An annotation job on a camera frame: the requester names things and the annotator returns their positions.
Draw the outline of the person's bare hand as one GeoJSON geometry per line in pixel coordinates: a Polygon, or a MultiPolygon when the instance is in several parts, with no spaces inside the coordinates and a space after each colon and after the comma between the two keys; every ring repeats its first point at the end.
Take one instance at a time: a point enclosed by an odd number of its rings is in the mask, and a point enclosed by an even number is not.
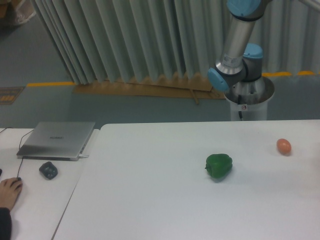
{"type": "Polygon", "coordinates": [[[0,182],[0,207],[11,211],[20,195],[23,182],[16,181],[17,177],[7,178],[0,182]]]}

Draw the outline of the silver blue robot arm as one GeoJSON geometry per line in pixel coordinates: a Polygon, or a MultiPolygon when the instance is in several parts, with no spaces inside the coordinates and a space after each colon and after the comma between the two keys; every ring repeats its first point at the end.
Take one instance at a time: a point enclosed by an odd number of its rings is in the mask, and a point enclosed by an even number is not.
{"type": "Polygon", "coordinates": [[[318,0],[228,0],[229,31],[208,80],[221,92],[254,81],[255,70],[320,71],[318,0]]]}

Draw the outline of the dark sleeved forearm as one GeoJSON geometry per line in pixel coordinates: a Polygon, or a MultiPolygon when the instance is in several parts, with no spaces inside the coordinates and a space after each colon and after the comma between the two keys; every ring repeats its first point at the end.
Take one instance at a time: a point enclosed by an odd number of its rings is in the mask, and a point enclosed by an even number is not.
{"type": "Polygon", "coordinates": [[[0,208],[0,239],[10,240],[12,235],[12,218],[10,210],[6,207],[0,208]]]}

